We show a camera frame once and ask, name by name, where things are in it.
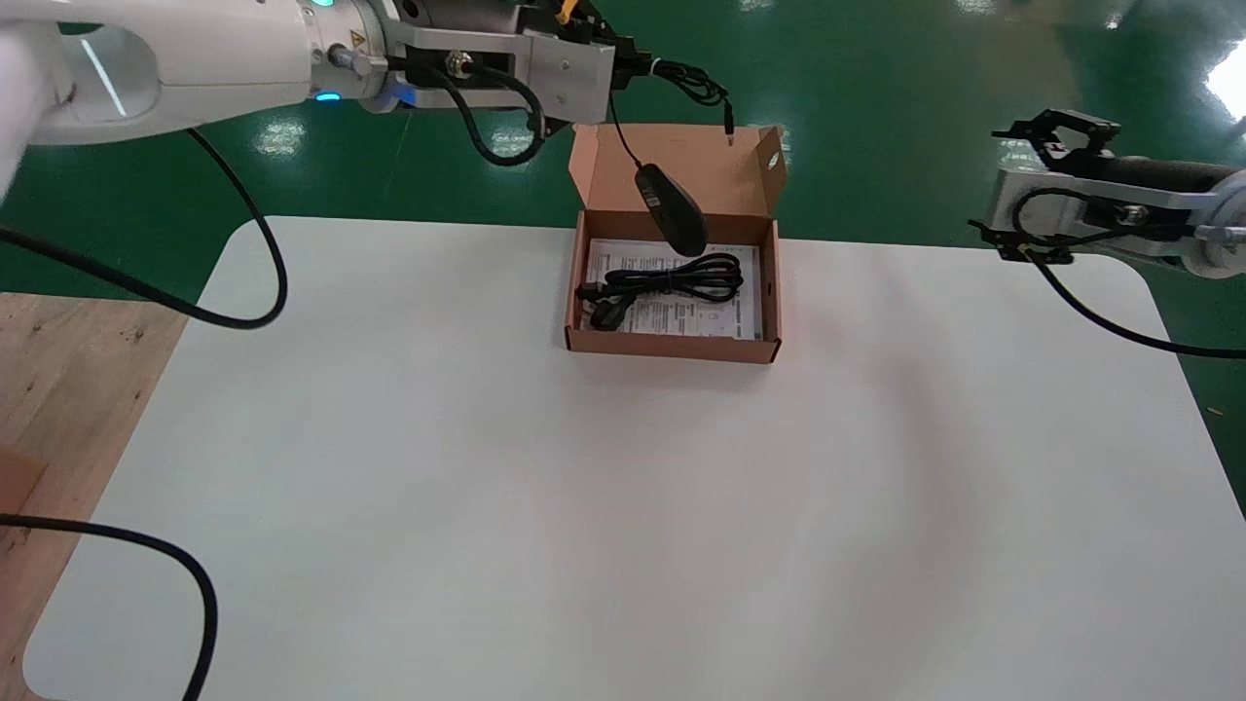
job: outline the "box lid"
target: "box lid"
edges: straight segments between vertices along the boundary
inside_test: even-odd
[[[787,183],[779,127],[741,127],[734,146],[720,126],[623,125],[623,133],[640,162],[660,166],[706,214],[771,215]],[[568,169],[586,209],[648,209],[614,125],[576,126]]]

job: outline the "green floor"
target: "green floor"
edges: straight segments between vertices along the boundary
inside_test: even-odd
[[[983,213],[998,163],[1015,154],[988,132],[1048,106],[1121,122],[1119,153],[1246,166],[1246,141],[1231,136],[1244,113],[1205,87],[1246,37],[1241,0],[598,5],[640,45],[726,83],[743,123],[786,127],[791,184],[779,212],[786,235],[974,245],[963,222]],[[1246,98],[1246,67],[1231,77]],[[618,105],[628,121],[720,118],[653,81],[634,85]],[[511,116],[483,121],[520,125]],[[571,225],[578,209],[567,133],[535,162],[501,169],[471,149],[450,113],[374,116],[313,102],[204,132],[274,214]],[[193,299],[245,215],[194,143],[171,134],[35,148],[0,219]],[[1246,278],[1144,274],[1175,339],[1246,346]],[[14,250],[0,252],[0,288],[117,295]],[[1246,364],[1184,367],[1242,502]]]

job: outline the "white table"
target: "white table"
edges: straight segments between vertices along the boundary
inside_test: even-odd
[[[571,232],[283,218],[96,512],[194,553],[207,700],[1241,700],[1246,525],[1177,361],[991,252],[787,240],[774,367],[572,356]],[[272,295],[253,227],[204,304]],[[1060,273],[1143,331],[1143,280]],[[26,655],[179,697],[189,579],[85,540]]]

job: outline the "black computer mouse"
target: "black computer mouse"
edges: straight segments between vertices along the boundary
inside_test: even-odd
[[[647,163],[635,171],[635,187],[663,238],[677,253],[694,258],[705,252],[709,242],[705,214],[678,182],[658,166]]]

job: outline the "black wire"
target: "black wire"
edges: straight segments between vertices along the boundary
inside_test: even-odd
[[[632,147],[628,146],[627,137],[623,136],[623,125],[619,123],[619,115],[618,115],[618,112],[614,111],[614,93],[613,92],[611,92],[609,103],[611,103],[611,120],[614,121],[614,128],[617,128],[618,132],[619,132],[619,141],[623,142],[623,149],[627,151],[628,156],[632,156],[632,162],[634,162],[635,167],[639,168],[640,167],[640,158],[637,158],[635,153],[632,152]]]
[[[227,316],[224,314],[218,314],[216,311],[211,311],[199,305],[173,296],[172,294],[162,289],[158,289],[156,286],[152,286],[151,284],[147,284],[146,281],[136,276],[132,276],[127,273],[123,273],[116,268],[105,265],[103,263],[93,258],[88,258],[81,253],[61,248],[60,245],[56,245],[55,243],[47,240],[32,238],[25,233],[14,230],[11,228],[0,227],[0,240],[10,245],[16,245],[17,248],[24,248],[26,250],[30,250],[31,253],[42,255],[45,258],[51,258],[57,263],[69,265],[88,275],[100,278],[127,291],[137,294],[138,296],[151,299],[157,304],[173,309],[174,311],[186,314],[192,319],[198,319],[201,321],[224,327],[234,327],[243,330],[257,329],[273,322],[273,320],[275,320],[277,316],[279,316],[282,314],[282,310],[285,308],[285,300],[287,296],[289,295],[289,279],[285,273],[285,260],[282,258],[280,248],[277,247],[277,238],[273,235],[273,229],[268,225],[268,219],[264,218],[264,214],[259,210],[259,207],[255,205],[255,200],[252,199],[250,193],[247,192],[247,187],[238,178],[238,174],[234,173],[233,168],[229,167],[229,163],[226,162],[224,157],[221,156],[221,153],[216,148],[213,148],[211,143],[208,143],[208,139],[204,138],[203,134],[198,132],[198,129],[188,128],[186,129],[186,132],[189,133],[191,137],[194,138],[194,141],[198,142],[198,144],[202,146],[203,149],[208,152],[208,156],[212,156],[212,159],[216,161],[217,166],[221,168],[221,172],[223,172],[226,177],[229,178],[229,182],[234,186],[234,189],[238,192],[238,195],[242,197],[243,203],[247,204],[247,209],[250,210],[250,215],[255,219],[255,223],[259,225],[259,230],[264,235],[264,243],[268,244],[268,252],[273,256],[273,266],[277,269],[277,299],[273,301],[273,306],[263,315],[257,316],[254,319],[239,319],[234,316]]]
[[[203,691],[203,682],[208,679],[208,667],[212,666],[212,651],[217,645],[218,610],[217,593],[212,588],[212,579],[208,578],[208,573],[203,569],[203,565],[201,565],[199,562],[196,560],[189,553],[182,550],[172,543],[143,533],[87,522],[0,514],[0,527],[55,530],[60,533],[80,533],[100,538],[111,538],[113,540],[150,548],[177,560],[177,563],[186,568],[186,570],[191,573],[191,576],[194,578],[194,584],[199,588],[199,596],[203,599],[203,637],[199,641],[199,655],[194,660],[194,670],[191,672],[191,681],[186,686],[186,694],[182,695],[182,701],[196,701],[199,697],[199,692]]]
[[[723,127],[728,136],[735,134],[735,110],[731,107],[730,93],[721,83],[709,77],[709,73],[703,68],[658,59],[653,62],[649,72],[674,83],[698,105],[705,107],[723,105]]]
[[[1104,202],[1104,199],[1100,197],[1085,194],[1084,192],[1078,192],[1075,189],[1067,189],[1064,187],[1039,187],[1038,189],[1032,189],[1027,192],[1024,195],[1017,199],[1015,204],[1013,204],[1012,224],[1013,229],[1017,233],[1022,234],[1023,237],[1029,239],[1030,243],[1035,245],[1043,245],[1047,248],[1070,248],[1073,245],[1087,245],[1089,243],[1109,240],[1113,238],[1123,238],[1126,235],[1138,235],[1150,240],[1176,240],[1177,238],[1187,233],[1189,227],[1179,224],[1155,224],[1155,225],[1113,228],[1082,237],[1043,238],[1025,230],[1025,225],[1024,223],[1022,223],[1022,210],[1024,210],[1025,204],[1029,204],[1032,199],[1048,194],[1072,197],[1074,199],[1080,199],[1088,204],[1094,202]]]
[[[532,113],[530,115],[530,127],[536,129],[532,132],[532,143],[530,143],[522,153],[517,153],[515,156],[498,156],[485,144],[485,139],[480,136],[480,127],[476,126],[476,117],[471,113],[471,107],[467,106],[467,101],[464,98],[462,91],[460,91],[454,81],[450,80],[450,76],[434,66],[420,66],[416,67],[416,70],[420,75],[426,75],[432,78],[439,87],[450,93],[450,98],[455,101],[455,105],[459,107],[459,113],[464,117],[464,125],[467,127],[467,136],[471,138],[471,144],[475,146],[476,151],[490,163],[503,167],[527,163],[536,157],[537,152],[541,151],[541,147],[545,146],[545,110],[541,108],[541,98],[537,97],[536,92],[532,92],[532,88],[523,85],[523,82],[515,76],[473,62],[468,62],[464,66],[466,72],[483,76],[502,87],[508,87],[518,92],[520,96],[523,97],[523,101],[528,103],[528,107],[532,108]]]
[[[1040,245],[1049,245],[1049,247],[1055,247],[1055,248],[1069,248],[1072,245],[1083,245],[1083,244],[1087,244],[1087,243],[1093,243],[1095,240],[1106,240],[1109,238],[1119,238],[1119,237],[1123,237],[1123,235],[1138,235],[1139,232],[1143,232],[1144,234],[1145,233],[1153,233],[1155,235],[1159,235],[1161,233],[1166,233],[1166,234],[1184,234],[1184,229],[1181,227],[1175,227],[1175,225],[1154,225],[1154,227],[1133,227],[1133,228],[1124,228],[1124,229],[1111,229],[1111,230],[1105,230],[1105,232],[1100,232],[1100,233],[1085,235],[1085,237],[1082,237],[1082,238],[1073,238],[1073,239],[1053,240],[1053,239],[1049,239],[1049,238],[1039,238],[1039,237],[1033,235],[1028,230],[1025,230],[1025,227],[1022,224],[1022,220],[1020,220],[1020,213],[1022,213],[1022,209],[1025,207],[1027,203],[1029,203],[1030,199],[1034,199],[1035,197],[1042,197],[1044,194],[1060,194],[1060,195],[1064,195],[1064,197],[1074,197],[1074,198],[1082,199],[1083,202],[1094,202],[1094,200],[1098,200],[1098,198],[1091,197],[1089,194],[1084,194],[1082,192],[1075,192],[1075,191],[1072,191],[1072,189],[1064,189],[1064,188],[1060,188],[1060,187],[1043,187],[1043,188],[1039,188],[1039,189],[1034,189],[1032,192],[1028,192],[1020,199],[1018,199],[1017,204],[1013,205],[1013,210],[1012,210],[1013,228],[1017,230],[1017,233],[1020,233],[1022,235],[1029,237],[1030,239],[1033,239],[1035,243],[1038,243]],[[1110,319],[1106,319],[1106,318],[1099,315],[1098,313],[1095,313],[1089,306],[1087,306],[1080,299],[1078,299],[1077,296],[1074,296],[1073,293],[1069,291],[1069,288],[1064,286],[1064,283],[1062,283],[1060,279],[1058,276],[1055,276],[1055,273],[1052,271],[1052,268],[1048,266],[1048,264],[1042,259],[1040,255],[1035,255],[1033,250],[1029,250],[1025,247],[1022,247],[1020,250],[1024,253],[1025,258],[1028,258],[1030,263],[1034,263],[1034,266],[1038,268],[1038,271],[1043,273],[1043,276],[1047,278],[1047,281],[1052,285],[1053,289],[1055,289],[1055,293],[1060,295],[1060,299],[1064,299],[1079,314],[1082,314],[1083,316],[1085,316],[1087,319],[1089,319],[1091,322],[1094,322],[1099,327],[1103,327],[1104,330],[1114,332],[1114,334],[1116,334],[1116,335],[1119,335],[1119,336],[1121,336],[1121,337],[1124,337],[1126,340],[1133,340],[1134,342],[1139,342],[1141,345],[1146,345],[1148,347],[1155,347],[1158,350],[1166,350],[1166,352],[1169,352],[1169,354],[1176,354],[1179,356],[1191,356],[1191,357],[1195,357],[1195,359],[1217,359],[1217,360],[1225,360],[1225,361],[1244,361],[1244,360],[1246,360],[1246,349],[1239,350],[1239,349],[1229,349],[1229,347],[1202,347],[1202,346],[1199,346],[1199,345],[1186,345],[1184,342],[1172,342],[1172,341],[1163,340],[1163,339],[1159,339],[1159,337],[1151,337],[1150,335],[1144,335],[1141,332],[1138,332],[1136,330],[1128,329],[1128,327],[1125,327],[1125,326],[1123,326],[1123,325],[1120,325],[1120,324],[1118,324],[1118,322],[1115,322],[1115,321],[1113,321]]]
[[[730,253],[710,253],[669,270],[611,270],[604,285],[582,288],[581,298],[635,296],[678,291],[706,301],[730,301],[744,284],[740,259]]]
[[[1134,342],[1140,342],[1149,347],[1155,347],[1158,350],[1168,350],[1169,354],[1176,354],[1179,356],[1192,356],[1195,359],[1217,359],[1222,361],[1246,361],[1246,349],[1225,349],[1225,347],[1201,347],[1199,345],[1185,345],[1184,342],[1171,342],[1168,340],[1161,340],[1159,337],[1151,337],[1149,335],[1143,335],[1136,330],[1130,330],[1120,324],[1116,324],[1109,319],[1105,319],[1096,314],[1093,309],[1082,303],[1080,299],[1069,291],[1069,288],[1064,286],[1064,283],[1055,276],[1052,268],[1047,265],[1039,256],[1034,255],[1032,250],[1024,250],[1025,256],[1029,261],[1034,263],[1038,271],[1043,273],[1047,281],[1050,283],[1055,293],[1060,295],[1062,299],[1069,303],[1070,306],[1077,309],[1079,314],[1094,321],[1098,326],[1109,330],[1126,340],[1133,340]]]

